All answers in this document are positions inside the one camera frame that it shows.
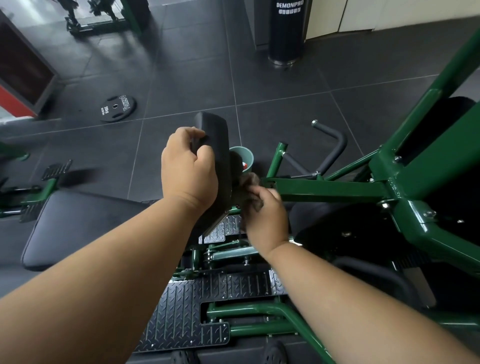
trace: red panel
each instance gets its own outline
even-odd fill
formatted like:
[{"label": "red panel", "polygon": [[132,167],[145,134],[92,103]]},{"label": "red panel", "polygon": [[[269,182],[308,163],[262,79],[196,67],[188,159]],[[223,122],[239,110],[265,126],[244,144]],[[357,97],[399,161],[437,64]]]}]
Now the red panel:
[{"label": "red panel", "polygon": [[33,111],[2,86],[0,86],[0,106],[17,118],[21,116],[36,116]]}]

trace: black shoe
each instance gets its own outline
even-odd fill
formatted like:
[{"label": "black shoe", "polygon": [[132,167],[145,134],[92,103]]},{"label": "black shoe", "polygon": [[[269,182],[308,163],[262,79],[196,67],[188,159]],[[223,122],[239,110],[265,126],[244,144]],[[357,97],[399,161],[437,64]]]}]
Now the black shoe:
[{"label": "black shoe", "polygon": [[200,364],[197,355],[192,350],[175,350],[170,356],[172,364]]},{"label": "black shoe", "polygon": [[288,364],[285,346],[279,341],[268,343],[262,357],[262,364]]}]

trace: silver bolt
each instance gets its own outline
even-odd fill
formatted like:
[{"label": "silver bolt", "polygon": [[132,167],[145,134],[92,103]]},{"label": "silver bolt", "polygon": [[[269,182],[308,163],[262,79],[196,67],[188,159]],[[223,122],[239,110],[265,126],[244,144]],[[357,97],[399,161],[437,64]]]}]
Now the silver bolt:
[{"label": "silver bolt", "polygon": [[423,213],[423,215],[426,217],[426,218],[434,218],[435,216],[437,216],[437,213],[435,211],[425,211]]}]

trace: black punching bag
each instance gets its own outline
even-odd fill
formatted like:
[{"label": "black punching bag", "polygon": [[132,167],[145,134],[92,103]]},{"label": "black punching bag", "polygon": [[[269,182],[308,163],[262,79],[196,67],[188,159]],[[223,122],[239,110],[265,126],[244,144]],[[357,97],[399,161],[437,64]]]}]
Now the black punching bag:
[{"label": "black punching bag", "polygon": [[303,50],[306,0],[277,2],[270,8],[268,58],[275,64],[292,64]]}]

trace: weight plate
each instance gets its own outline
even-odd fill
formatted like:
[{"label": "weight plate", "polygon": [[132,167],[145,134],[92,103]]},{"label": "weight plate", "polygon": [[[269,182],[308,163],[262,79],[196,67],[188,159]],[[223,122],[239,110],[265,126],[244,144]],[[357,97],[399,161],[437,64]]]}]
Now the weight plate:
[{"label": "weight plate", "polygon": [[132,96],[112,96],[100,105],[100,120],[104,122],[120,121],[129,117],[136,108],[137,102]]}]

